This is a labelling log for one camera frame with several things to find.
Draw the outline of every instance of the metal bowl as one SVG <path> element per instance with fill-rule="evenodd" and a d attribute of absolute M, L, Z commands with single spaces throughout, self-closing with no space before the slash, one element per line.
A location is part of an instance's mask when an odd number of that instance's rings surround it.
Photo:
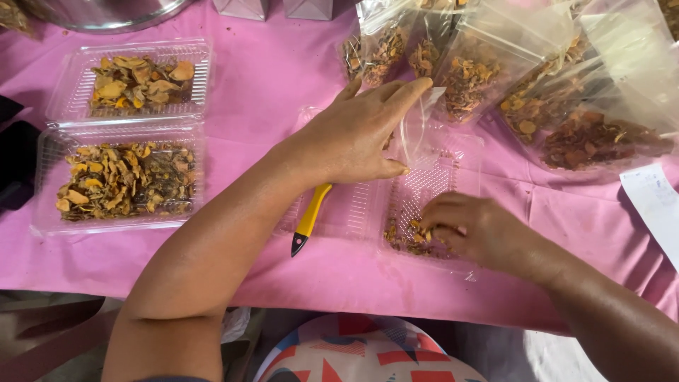
<path fill-rule="evenodd" d="M 111 35 L 172 18 L 193 0 L 20 0 L 37 17 L 72 31 Z"/>

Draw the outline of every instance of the pink tablecloth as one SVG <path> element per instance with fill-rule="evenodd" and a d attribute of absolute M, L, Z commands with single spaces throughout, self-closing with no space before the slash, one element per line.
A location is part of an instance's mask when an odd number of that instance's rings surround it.
<path fill-rule="evenodd" d="M 202 0 L 158 27 L 116 36 L 44 28 L 41 43 L 0 35 L 0 94 L 29 106 L 41 124 L 62 57 L 80 46 L 209 36 L 217 57 L 206 116 L 208 195 L 216 195 L 293 128 L 302 105 L 326 105 L 342 87 L 335 46 L 356 17 L 286 19 L 274 2 L 267 22 L 219 16 Z M 615 281 L 678 318 L 679 278 L 615 181 L 577 184 L 530 164 L 495 124 L 485 139 L 481 195 Z M 665 165 L 673 185 L 679 167 Z M 0 288 L 125 297 L 172 230 L 39 239 L 29 233 L 32 203 L 0 215 Z M 238 290 L 234 305 L 352 311 L 560 331 L 562 321 L 536 287 L 479 271 L 465 281 L 447 271 L 381 258 L 360 245 L 312 239 L 290 259 L 290 238 L 273 238 Z"/>

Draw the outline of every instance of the paper note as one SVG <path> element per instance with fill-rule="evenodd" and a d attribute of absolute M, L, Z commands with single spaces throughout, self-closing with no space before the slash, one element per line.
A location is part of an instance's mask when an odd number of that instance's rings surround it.
<path fill-rule="evenodd" d="M 669 261 L 679 271 L 679 194 L 660 164 L 620 174 L 625 192 Z"/>

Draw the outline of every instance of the yellow-handled tool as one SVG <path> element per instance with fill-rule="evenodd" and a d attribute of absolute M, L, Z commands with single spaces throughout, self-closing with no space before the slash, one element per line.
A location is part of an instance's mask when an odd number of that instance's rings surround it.
<path fill-rule="evenodd" d="M 293 235 L 292 257 L 295 257 L 306 241 L 309 240 L 311 231 L 314 229 L 316 216 L 318 216 L 320 202 L 323 201 L 323 198 L 332 187 L 333 185 L 330 183 L 323 183 L 314 189 L 314 196 L 311 198 L 309 207 L 306 207 L 306 211 L 304 211 L 304 215 L 301 217 L 297 229 L 295 230 L 295 234 Z"/>

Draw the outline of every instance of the yellow handle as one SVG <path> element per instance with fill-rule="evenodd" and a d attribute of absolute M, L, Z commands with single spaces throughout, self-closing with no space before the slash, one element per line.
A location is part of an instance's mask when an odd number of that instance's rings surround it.
<path fill-rule="evenodd" d="M 311 203 L 309 203 L 309 207 L 306 207 L 306 211 L 304 211 L 304 215 L 301 217 L 295 232 L 306 237 L 311 235 L 311 231 L 314 229 L 314 223 L 316 222 L 316 216 L 318 216 L 320 202 L 323 201 L 323 198 L 332 187 L 333 185 L 330 183 L 323 183 L 316 187 L 314 196 L 311 198 Z"/>

